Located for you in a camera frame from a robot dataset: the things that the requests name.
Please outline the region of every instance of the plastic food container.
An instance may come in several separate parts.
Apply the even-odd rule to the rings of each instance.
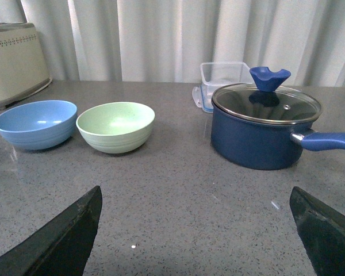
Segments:
[[[201,64],[202,83],[191,92],[195,104],[212,113],[211,98],[218,88],[235,83],[252,83],[249,67],[244,62],[205,62]]]

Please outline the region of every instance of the cream toaster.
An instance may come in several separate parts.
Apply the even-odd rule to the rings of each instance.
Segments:
[[[32,23],[0,23],[0,109],[51,83]]]

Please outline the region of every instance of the saucepan handle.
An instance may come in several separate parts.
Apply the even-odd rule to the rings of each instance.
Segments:
[[[305,133],[292,133],[290,139],[310,151],[345,150],[345,133],[321,133],[310,129]]]

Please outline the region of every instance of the bowl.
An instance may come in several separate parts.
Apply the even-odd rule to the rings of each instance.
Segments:
[[[44,150],[67,140],[75,130],[77,108],[67,101],[26,103],[0,114],[0,135],[25,150]]]
[[[96,150],[122,154],[144,144],[152,132],[155,112],[136,102],[112,102],[83,112],[76,120],[82,137]]]

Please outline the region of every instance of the blue silicone lid knob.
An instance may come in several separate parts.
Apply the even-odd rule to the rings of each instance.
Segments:
[[[249,72],[258,90],[265,92],[275,91],[292,74],[285,69],[272,72],[268,67],[253,67]]]

